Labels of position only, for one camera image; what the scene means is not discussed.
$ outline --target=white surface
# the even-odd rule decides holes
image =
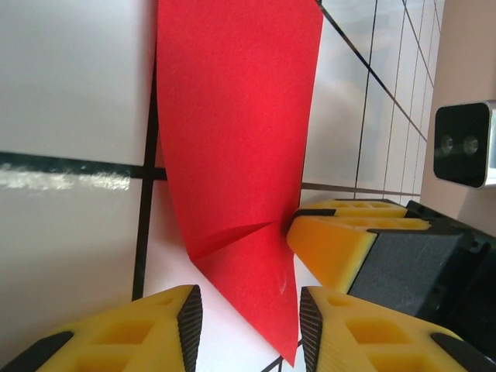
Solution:
[[[324,22],[304,182],[355,186],[366,83],[365,66],[331,24]]]
[[[439,38],[441,37],[439,27],[437,26],[437,20],[434,22],[434,27],[432,28],[432,39],[431,39],[431,49],[429,51],[429,73],[431,78],[435,80],[436,76],[436,65],[437,65],[437,53],[439,50]]]
[[[407,113],[410,112],[412,106],[413,81],[415,78],[415,62],[417,60],[418,49],[410,22],[405,18],[403,36],[401,37],[396,100]]]
[[[403,182],[401,183],[401,192],[405,194],[413,193],[413,183],[415,181],[415,167],[419,154],[419,132],[413,126],[408,131],[408,140],[405,152],[405,172],[403,172]]]
[[[141,181],[12,174],[0,171],[0,366],[53,328],[131,300],[140,206]]]
[[[371,77],[363,122],[358,188],[384,189],[393,104],[386,91]]]
[[[413,183],[414,194],[420,194],[422,188],[422,177],[424,174],[425,163],[425,148],[427,143],[424,141],[424,139],[420,138],[418,144],[418,157],[417,164],[415,165],[415,180]]]
[[[399,110],[394,109],[393,129],[387,158],[386,184],[384,190],[400,191],[405,165],[405,149],[408,139],[408,119]]]
[[[355,199],[382,199],[384,196],[382,194],[367,194],[357,192],[355,194]]]
[[[425,81],[425,93],[424,93],[424,108],[422,110],[422,120],[420,123],[420,131],[427,138],[429,133],[429,124],[431,119],[431,105],[432,105],[432,92],[433,87],[430,83],[429,78]]]
[[[0,150],[143,164],[151,0],[0,2]]]
[[[427,69],[425,68],[424,61],[422,60],[422,55],[420,53],[417,53],[417,64],[415,67],[415,80],[413,84],[412,110],[410,111],[410,118],[419,129],[422,126],[422,112],[424,111],[426,79]]]
[[[401,1],[377,0],[374,47],[370,65],[392,94],[396,86],[404,12],[405,7]]]
[[[300,205],[323,202],[329,199],[353,199],[353,192],[301,190]]]
[[[418,38],[420,49],[424,53],[425,62],[429,60],[435,17],[434,0],[425,0],[424,12],[422,14],[422,28],[420,29],[420,37]]]
[[[424,10],[424,0],[408,0],[406,2],[406,9],[412,20],[415,35],[419,37],[420,25],[422,24],[422,12]]]
[[[411,201],[412,197],[411,196],[401,196],[400,198],[400,204],[406,207],[409,201]]]
[[[303,354],[303,346],[298,347],[294,367],[290,366],[286,360],[282,362],[282,372],[305,372],[305,355]]]
[[[384,199],[391,200],[395,203],[400,204],[401,202],[401,196],[400,195],[385,195]]]
[[[445,0],[435,0],[435,3],[436,3],[436,9],[437,9],[438,27],[441,29],[441,26],[443,25],[443,13],[444,13]]]
[[[375,2],[322,0],[322,6],[334,18],[363,58],[369,60]]]

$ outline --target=textured rubber pad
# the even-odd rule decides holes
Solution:
[[[476,372],[482,365],[431,338],[462,343],[449,330],[328,288],[302,288],[300,309],[307,372]]]
[[[198,286],[93,315],[41,339],[2,372],[192,372],[202,329]]]

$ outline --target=black grout line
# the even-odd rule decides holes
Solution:
[[[153,173],[157,155],[158,140],[158,107],[157,107],[157,64],[153,69],[153,80],[150,92],[150,112],[146,131],[145,162],[143,183],[141,185],[141,201],[139,204],[138,234],[136,237],[136,259],[134,263],[133,300],[142,298],[145,285],[146,252],[148,250],[148,234],[150,232],[150,214],[153,196]]]
[[[351,192],[351,193],[362,193],[362,194],[378,194],[378,195],[405,195],[405,196],[419,196],[419,194],[406,193],[400,191],[387,191],[387,190],[374,190],[370,188],[350,188],[347,186],[335,186],[329,184],[313,184],[309,182],[303,182],[301,184],[302,190],[316,190],[316,191],[336,191],[336,192]]]
[[[271,364],[269,364],[264,369],[262,369],[262,372],[271,372],[279,364],[282,365],[282,356],[279,356],[275,361],[273,361]]]
[[[298,341],[297,351],[298,351],[298,347],[300,347],[301,345],[303,345],[303,339],[300,339]],[[278,370],[281,370],[282,362],[283,362],[282,356],[278,356],[272,363],[270,363],[268,366],[262,369],[261,372],[270,372],[277,366],[278,366]]]
[[[400,37],[400,50],[398,52],[398,64],[396,66],[396,81],[394,82],[394,95],[396,95],[396,88],[398,87],[398,72],[400,69],[400,58],[401,58],[401,45],[403,44],[403,29],[405,27],[405,14],[406,9],[403,9],[403,22],[401,23],[401,37]],[[387,143],[387,157],[386,157],[386,171],[384,172],[384,190],[386,189],[386,180],[388,178],[388,164],[389,164],[389,152],[391,149],[391,137],[393,134],[393,122],[394,122],[394,106],[391,112],[391,125],[389,126],[389,142]]]
[[[429,64],[431,62],[431,52],[432,52],[432,40],[434,39],[434,23],[432,23],[432,28],[431,28],[431,40],[430,40],[430,43],[429,43],[429,58],[427,59],[427,71],[429,72]],[[441,34],[439,34],[439,40],[438,40],[438,43],[437,43],[437,47],[439,49],[439,41],[441,40]]]
[[[428,1],[433,1],[433,0],[425,0],[424,1],[424,5],[422,6],[422,18],[424,17],[424,7],[425,7],[425,2],[428,2]],[[418,50],[420,50],[420,55],[422,57],[422,60],[424,62],[424,65],[425,65],[425,69],[427,70],[427,77],[429,78],[430,82],[431,82],[431,85],[434,86],[434,80],[432,79],[431,77],[431,74],[429,72],[429,65],[428,65],[428,61],[425,59],[424,57],[424,53],[422,52],[422,48],[420,47],[420,35],[422,35],[422,23],[420,24],[420,33],[417,34],[415,33],[415,28],[413,27],[413,22],[412,22],[412,19],[410,18],[410,13],[408,13],[408,9],[406,7],[406,4],[405,4],[405,11],[406,11],[406,16],[408,18],[408,21],[410,23],[410,27],[412,28],[412,32],[413,32],[413,36],[415,37],[415,41],[417,42],[417,46],[418,46]]]
[[[346,44],[348,44],[348,47],[355,53],[355,55],[358,57],[358,59],[362,62],[362,64],[365,66],[366,69],[370,72],[372,76],[374,76],[375,80],[377,83],[384,89],[384,91],[389,95],[389,97],[393,100],[394,104],[400,109],[401,112],[408,118],[408,121],[414,126],[415,130],[418,132],[420,136],[424,136],[421,132],[420,129],[417,127],[417,125],[412,121],[412,119],[408,116],[406,111],[401,107],[399,102],[397,101],[396,97],[392,95],[392,93],[389,91],[388,87],[384,84],[384,82],[379,78],[379,76],[376,74],[374,69],[367,63],[365,58],[363,58],[362,54],[358,51],[358,49],[353,45],[351,42],[350,38],[346,36],[346,34],[343,32],[343,30],[339,27],[339,25],[336,23],[334,18],[327,12],[326,8],[322,7],[322,4],[319,4],[320,9],[322,11],[322,14],[325,16],[325,18],[331,23],[332,27],[336,30],[336,32],[343,38]]]
[[[430,41],[431,41],[431,42],[430,42],[430,44],[429,44],[429,50],[432,48],[432,37],[431,37],[431,40],[430,40]],[[425,80],[424,97],[425,97],[425,92],[426,92],[426,91],[427,91],[427,80]],[[428,123],[427,123],[427,135],[429,135],[429,126],[430,126],[430,124],[431,124],[431,111],[432,111],[432,99],[433,99],[433,98],[434,98],[434,95],[432,95],[432,97],[431,97],[431,106],[430,106],[430,110],[429,110],[429,112],[427,113],[427,115],[428,115],[428,118],[427,118],[427,121],[428,121]],[[424,99],[424,101],[422,102],[422,116],[421,116],[421,118],[420,118],[420,121],[421,121],[421,122],[420,122],[420,129],[421,129],[421,130],[422,130],[422,124],[423,124],[423,122],[424,122],[424,121],[423,121],[423,119],[424,119],[424,110],[425,110],[425,99]]]
[[[437,27],[439,28],[439,33],[441,33],[441,22],[439,21],[439,14],[437,12],[437,2],[434,0],[434,9],[436,13]]]
[[[139,165],[45,157],[5,151],[0,151],[0,170],[67,175],[111,174],[130,178],[143,178],[144,175],[144,169]]]
[[[375,0],[374,21],[372,22],[372,36],[370,37],[369,64],[372,63],[372,48],[374,47],[375,21],[377,18],[377,0]],[[367,70],[367,83],[365,84],[365,99],[363,100],[362,128],[360,130],[360,142],[358,145],[358,161],[356,162],[355,187],[358,184],[358,174],[360,171],[360,157],[362,154],[363,126],[365,124],[365,113],[367,111],[367,96],[369,93],[370,70]]]
[[[422,23],[424,21],[423,5],[422,5],[422,16],[420,17],[420,29],[422,29]],[[412,99],[410,100],[410,117],[412,117],[413,97],[415,95],[415,82],[416,82],[416,78],[417,78],[417,66],[419,65],[419,56],[418,56],[419,55],[419,51],[420,51],[420,45],[418,45],[417,56],[415,57],[415,72],[413,74]],[[408,126],[408,130],[406,132],[405,158],[403,160],[403,172],[402,172],[402,175],[401,175],[401,187],[400,187],[400,191],[403,191],[403,180],[405,179],[406,155],[408,153],[408,138],[409,137],[410,137],[410,126]],[[417,167],[416,164],[417,164],[417,159],[415,159],[415,169],[414,169],[414,171],[416,171],[416,167]]]
[[[421,29],[422,29],[423,20],[424,20],[424,12],[422,12],[422,19],[421,19],[421,22],[420,22]],[[429,45],[429,50],[431,48],[432,48],[432,36],[431,36],[431,43]],[[427,79],[425,80],[425,84],[424,84],[424,97],[425,97],[425,91],[426,91],[426,89],[427,89]],[[420,121],[421,121],[421,123],[420,123],[420,129],[422,129],[422,124],[423,124],[423,119],[424,119],[424,108],[425,108],[425,99],[422,100],[422,113],[420,114]],[[418,143],[417,143],[417,157],[416,157],[416,160],[415,160],[415,173],[413,175],[413,191],[415,191],[415,181],[417,179],[417,167],[419,166],[419,162],[418,161],[419,161],[419,151],[420,151],[420,141],[421,140],[424,140],[427,143],[427,139],[425,137],[418,138]]]

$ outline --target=camera lens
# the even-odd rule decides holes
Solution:
[[[463,141],[463,151],[467,155],[474,155],[479,150],[479,141],[474,136],[468,136]]]
[[[443,136],[441,139],[441,149],[445,154],[448,154],[453,149],[453,138],[450,136]]]

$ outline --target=white tile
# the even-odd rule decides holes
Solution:
[[[300,205],[313,204],[332,199],[353,199],[353,192],[301,190]]]
[[[403,184],[401,185],[401,192],[404,192],[405,194],[413,193],[413,183],[417,166],[417,152],[419,151],[419,137],[419,132],[410,125],[406,143],[405,171],[403,172]]]
[[[146,260],[145,295],[180,284],[199,284],[203,328],[198,371],[253,372],[279,355],[189,260],[179,236],[167,182],[155,182]]]
[[[391,200],[395,203],[400,204],[401,196],[400,195],[384,195],[384,199]]]
[[[377,0],[374,46],[370,65],[394,94],[405,7],[398,0]]]
[[[406,9],[408,10],[408,14],[410,15],[410,19],[412,20],[415,35],[419,37],[420,25],[422,24],[422,11],[424,9],[424,0],[408,0],[406,2]]]
[[[393,104],[376,79],[370,77],[356,183],[358,188],[384,189]]]
[[[131,300],[141,181],[0,167],[0,366]]]
[[[429,79],[425,82],[425,95],[424,95],[424,108],[422,110],[422,121],[420,123],[420,131],[427,138],[429,133],[429,126],[431,120],[431,106],[432,106],[432,85]]]
[[[417,157],[417,167],[415,169],[415,181],[413,184],[413,193],[420,194],[422,190],[422,177],[424,175],[424,164],[425,164],[425,148],[426,143],[423,138],[420,138],[418,142],[418,157]]]
[[[308,287],[315,285],[320,286],[321,284],[296,255],[294,256],[294,268],[295,268],[294,274],[296,275],[296,285],[298,288],[298,302],[299,302],[301,287]]]
[[[417,67],[415,69],[415,81],[413,84],[412,109],[410,118],[420,128],[422,125],[422,110],[424,109],[425,99],[425,80],[427,79],[427,69],[422,60],[422,55],[417,54]]]
[[[434,18],[436,17],[434,9],[434,0],[425,0],[424,12],[422,15],[422,28],[420,29],[420,37],[418,42],[425,58],[425,62],[429,60],[429,51],[431,49],[432,27],[434,26]]]
[[[357,192],[355,194],[355,199],[382,199],[382,194],[368,194],[364,192]]]
[[[413,34],[410,22],[405,19],[401,37],[400,64],[398,67],[398,83],[396,99],[401,107],[410,112],[412,105],[413,81],[415,77],[415,62],[417,61],[418,44]]]
[[[308,128],[304,182],[355,185],[366,83],[365,66],[330,23],[324,22]]]
[[[439,20],[439,28],[441,28],[441,26],[443,25],[444,3],[445,0],[436,0],[436,10],[437,10],[437,19]]]
[[[334,18],[363,58],[369,60],[375,2],[322,0],[322,6]]]
[[[434,26],[434,28],[432,29],[431,50],[429,52],[429,73],[431,75],[432,81],[435,80],[434,77],[436,76],[439,37],[440,37],[439,27]]]
[[[391,130],[391,141],[389,146],[389,156],[387,158],[388,162],[384,190],[401,190],[408,135],[407,131],[408,119],[399,109],[395,108],[393,113],[393,129]]]
[[[294,362],[294,367],[290,366],[288,362],[283,360],[282,362],[282,372],[305,372],[305,355],[303,353],[303,346],[298,347],[296,352],[296,360]]]
[[[0,2],[0,150],[142,164],[152,4]]]
[[[408,204],[409,201],[411,201],[411,199],[412,199],[411,196],[402,195],[401,199],[400,199],[400,204],[403,205],[404,207],[406,207],[406,205]]]

